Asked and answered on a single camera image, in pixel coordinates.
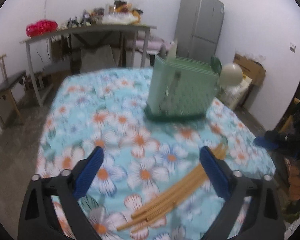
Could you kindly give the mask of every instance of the blue cloth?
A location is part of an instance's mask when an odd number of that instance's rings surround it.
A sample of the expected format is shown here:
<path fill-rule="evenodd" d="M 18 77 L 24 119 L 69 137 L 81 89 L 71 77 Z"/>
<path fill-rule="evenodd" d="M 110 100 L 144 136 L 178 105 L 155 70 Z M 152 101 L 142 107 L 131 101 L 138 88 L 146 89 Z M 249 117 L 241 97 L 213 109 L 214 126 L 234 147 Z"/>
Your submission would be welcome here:
<path fill-rule="evenodd" d="M 181 205 L 151 226 L 117 232 L 119 225 L 199 163 L 199 149 L 228 145 L 226 163 L 251 178 L 273 175 L 275 167 L 253 134 L 215 99 L 206 118 L 188 123 L 154 123 L 145 118 L 152 69 L 110 69 L 71 76 L 61 85 L 47 117 L 39 147 L 37 173 L 52 177 L 72 169 L 99 145 L 104 162 L 82 211 L 102 239 L 193 239 L 210 227 L 224 200 L 209 180 Z M 58 199 L 55 209 L 66 235 L 74 237 Z M 249 206 L 246 198 L 229 237 L 238 233 Z"/>

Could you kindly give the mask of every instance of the red plastic container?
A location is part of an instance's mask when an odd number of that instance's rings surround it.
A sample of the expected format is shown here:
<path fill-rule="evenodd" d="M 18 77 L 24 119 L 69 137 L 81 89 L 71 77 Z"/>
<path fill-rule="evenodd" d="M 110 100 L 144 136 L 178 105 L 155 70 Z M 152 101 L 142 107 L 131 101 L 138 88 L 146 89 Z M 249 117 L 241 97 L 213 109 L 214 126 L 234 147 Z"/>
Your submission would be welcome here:
<path fill-rule="evenodd" d="M 40 20 L 34 24 L 30 24 L 26 28 L 27 36 L 34 37 L 42 35 L 47 32 L 53 32 L 58 28 L 58 24 L 55 21 Z"/>

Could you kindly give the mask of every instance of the green dish rack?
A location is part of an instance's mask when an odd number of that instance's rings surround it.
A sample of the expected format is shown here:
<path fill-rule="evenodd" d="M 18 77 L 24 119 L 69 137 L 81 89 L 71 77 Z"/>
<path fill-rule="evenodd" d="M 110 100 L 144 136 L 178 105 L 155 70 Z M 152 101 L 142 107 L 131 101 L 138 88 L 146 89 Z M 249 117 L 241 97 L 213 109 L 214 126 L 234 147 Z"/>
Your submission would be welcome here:
<path fill-rule="evenodd" d="M 181 57 L 166 61 L 156 56 L 145 108 L 147 118 L 167 122 L 204 117 L 219 92 L 219 72 L 208 63 Z"/>

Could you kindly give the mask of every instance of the refrigerator door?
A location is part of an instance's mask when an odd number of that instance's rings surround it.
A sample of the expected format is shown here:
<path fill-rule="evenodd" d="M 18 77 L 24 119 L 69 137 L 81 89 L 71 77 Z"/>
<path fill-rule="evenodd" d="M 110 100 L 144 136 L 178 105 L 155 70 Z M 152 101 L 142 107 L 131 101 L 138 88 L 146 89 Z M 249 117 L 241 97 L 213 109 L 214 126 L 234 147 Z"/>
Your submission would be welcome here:
<path fill-rule="evenodd" d="M 194 36 L 218 43 L 223 17 L 224 4 L 219 0 L 201 0 L 201 7 Z"/>
<path fill-rule="evenodd" d="M 175 39 L 178 39 L 177 56 L 188 57 L 191 34 L 197 20 L 200 0 L 181 0 Z"/>
<path fill-rule="evenodd" d="M 215 54 L 216 48 L 217 45 L 215 43 L 193 36 L 189 58 L 210 64 L 211 57 Z"/>

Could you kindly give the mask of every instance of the wooden chopstick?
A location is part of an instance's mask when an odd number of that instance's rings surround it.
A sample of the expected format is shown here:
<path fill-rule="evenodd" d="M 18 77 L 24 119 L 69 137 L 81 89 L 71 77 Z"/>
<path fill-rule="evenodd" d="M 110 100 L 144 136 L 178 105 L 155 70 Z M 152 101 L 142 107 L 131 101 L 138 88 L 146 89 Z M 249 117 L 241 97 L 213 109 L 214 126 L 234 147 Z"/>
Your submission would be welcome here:
<path fill-rule="evenodd" d="M 222 145 L 223 145 L 222 143 L 219 143 L 218 146 L 215 149 L 212 150 L 214 155 L 217 155 L 222 151 Z M 152 200 L 148 204 L 146 204 L 146 205 L 142 206 L 140 209 L 138 209 L 135 213 L 133 213 L 131 215 L 131 218 L 136 218 L 140 214 L 146 212 L 148 209 L 152 208 L 153 206 L 156 206 L 162 200 L 166 199 L 167 195 L 171 195 L 172 193 L 179 190 L 180 185 L 184 184 L 184 183 L 187 183 L 188 180 L 191 179 L 192 174 L 195 174 L 197 172 L 196 169 L 198 168 L 198 166 L 195 167 L 187 176 L 185 176 L 183 179 L 181 179 L 178 183 L 176 183 L 175 185 L 173 185 L 172 187 L 170 187 L 169 189 L 167 189 L 166 191 L 161 193 L 158 197 L 156 197 L 154 200 Z"/>
<path fill-rule="evenodd" d="M 195 180 L 193 180 L 194 178 L 198 178 L 199 179 L 199 177 L 202 175 L 202 172 L 201 171 L 203 171 L 203 168 L 202 168 L 202 166 L 201 165 L 198 165 L 198 166 L 196 166 L 193 170 L 192 170 L 192 172 L 191 173 L 189 173 L 188 175 L 186 175 L 183 179 L 187 179 L 187 180 L 185 180 L 185 185 L 187 185 L 187 187 L 190 187 L 192 184 L 194 184 L 195 183 Z M 175 185 L 173 185 L 173 186 L 175 186 L 176 187 L 176 190 L 175 191 L 172 191 L 172 194 L 174 194 L 174 195 L 176 195 L 176 196 L 178 196 L 180 193 L 178 193 L 178 191 L 180 191 L 180 187 L 182 186 L 181 184 L 180 184 L 180 182 L 181 181 L 179 181 L 178 183 L 176 183 Z M 142 212 L 140 215 L 138 215 L 138 216 L 136 216 L 136 217 L 134 217 L 134 219 L 132 220 L 132 221 L 130 221 L 130 222 L 128 222 L 127 224 L 124 224 L 124 225 L 122 225 L 122 226 L 119 226 L 118 228 L 117 228 L 117 231 L 120 231 L 120 230 L 124 230 L 124 229 L 126 229 L 126 228 L 129 228 L 129 227 L 131 227 L 131 226 L 134 226 L 135 224 L 137 224 L 137 223 L 140 223 L 140 222 L 142 222 L 142 221 L 144 221 L 146 218 L 147 218 L 147 216 L 149 215 L 149 213 L 148 212 L 150 212 L 150 211 L 152 211 L 152 210 L 154 210 L 154 211 L 156 211 L 156 210 L 158 210 L 159 208 L 162 208 L 162 207 L 164 207 L 165 205 L 167 205 L 169 202 L 170 202 L 171 200 L 170 200 L 170 198 L 164 198 L 164 200 L 163 201 L 161 201 L 161 202 L 158 202 L 158 203 L 155 203 L 154 205 L 151 205 L 151 206 L 149 206 L 144 212 Z"/>
<path fill-rule="evenodd" d="M 220 143 L 212 152 L 216 158 L 223 160 L 226 156 L 227 149 L 228 147 L 223 147 L 223 144 Z M 131 217 L 133 220 L 118 227 L 117 231 L 124 230 L 144 221 L 144 223 L 132 231 L 132 233 L 134 233 L 153 224 L 186 200 L 207 179 L 208 176 L 202 165 L 197 165 L 183 179 L 132 214 Z"/>
<path fill-rule="evenodd" d="M 196 166 L 189 174 L 187 174 L 185 177 L 183 177 L 183 179 L 181 179 L 179 182 L 174 184 L 172 187 L 168 188 L 166 191 L 161 193 L 158 197 L 156 197 L 154 200 L 152 200 L 148 204 L 146 204 L 146 205 L 142 206 L 140 209 L 138 209 L 135 213 L 133 213 L 131 215 L 131 218 L 136 218 L 137 216 L 143 214 L 148 209 L 156 206 L 162 200 L 165 200 L 167 196 L 178 191 L 179 187 L 180 187 L 180 183 L 184 184 L 184 183 L 188 183 L 189 181 L 191 181 L 192 176 L 195 175 L 199 171 L 199 169 L 200 169 L 199 165 Z"/>
<path fill-rule="evenodd" d="M 163 217 L 165 214 L 169 213 L 170 211 L 172 211 L 176 206 L 178 206 L 179 204 L 181 204 L 183 201 L 185 201 L 193 192 L 195 192 L 198 187 L 200 185 L 203 184 L 203 182 L 208 178 L 208 176 L 206 175 L 206 178 L 197 181 L 194 185 L 192 185 L 192 188 L 189 189 L 188 191 L 184 190 L 182 197 L 180 198 L 175 198 L 170 205 L 166 206 L 164 209 L 158 210 L 156 213 L 153 213 L 151 215 L 149 215 L 149 217 L 146 218 L 146 223 L 143 223 L 142 225 L 140 225 L 139 227 L 135 228 L 134 230 L 132 230 L 132 233 L 135 233 L 143 228 L 145 228 L 146 226 L 149 226 L 151 224 L 153 224 L 154 222 L 156 222 L 157 220 L 159 220 L 161 217 Z"/>

